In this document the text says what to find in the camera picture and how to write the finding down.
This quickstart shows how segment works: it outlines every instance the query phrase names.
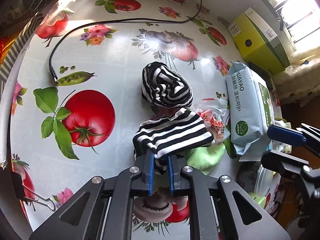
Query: window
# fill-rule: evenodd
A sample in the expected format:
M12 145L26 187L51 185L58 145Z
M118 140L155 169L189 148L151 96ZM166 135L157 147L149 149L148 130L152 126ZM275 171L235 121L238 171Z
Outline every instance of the window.
M320 32L320 9L314 0L269 1L282 17L294 43Z

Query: black and white striped fabric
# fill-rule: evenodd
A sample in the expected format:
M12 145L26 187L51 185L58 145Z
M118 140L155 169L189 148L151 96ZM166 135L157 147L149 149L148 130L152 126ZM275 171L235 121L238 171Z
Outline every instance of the black and white striped fabric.
M192 89L180 74L155 61L142 71L142 97L165 108L189 107Z
M132 141L136 156L146 154L149 148L156 159L214 143L202 118L184 108L172 117L143 122Z

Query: printed pea pod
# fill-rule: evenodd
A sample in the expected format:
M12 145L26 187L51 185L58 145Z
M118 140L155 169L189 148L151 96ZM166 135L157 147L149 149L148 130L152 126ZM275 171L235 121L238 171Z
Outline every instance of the printed pea pod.
M86 82L92 77L96 77L94 73L88 73L85 71L78 71L71 73L57 80L58 86L72 86L83 82Z

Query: barcode label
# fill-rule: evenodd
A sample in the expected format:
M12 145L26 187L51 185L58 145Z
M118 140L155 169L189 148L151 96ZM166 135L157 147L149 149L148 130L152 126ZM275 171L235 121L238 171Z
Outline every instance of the barcode label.
M266 34L268 35L268 37L269 37L270 39L272 39L272 38L274 37L273 31L270 30L270 29L267 29L267 30L266 30Z
M235 36L237 36L239 33L241 33L241 30L240 30L240 28L238 27L238 25L237 25L236 23L234 23L233 25L231 25L231 26L229 27L229 30L230 30L231 35L232 35L233 37L235 37Z

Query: floral tablecloth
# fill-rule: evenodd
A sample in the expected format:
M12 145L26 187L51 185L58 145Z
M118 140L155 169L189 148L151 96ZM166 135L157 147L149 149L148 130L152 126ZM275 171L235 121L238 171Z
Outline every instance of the floral tablecloth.
M91 177L109 178L132 166L132 138L158 111L141 97L142 69L153 61L189 82L194 104L228 99L224 75L230 61L242 59L221 19L205 5L185 24L100 24L75 31L53 55L59 86L49 74L52 48L77 26L129 17L185 20L198 8L193 0L60 0L52 8L32 37L13 97L13 169L25 186L59 208ZM231 164L227 153L222 160ZM165 183L155 190L147 205L136 201L132 238L188 238L187 199L171 198ZM28 190L26 195L37 198ZM33 230L52 214L37 203L24 208Z

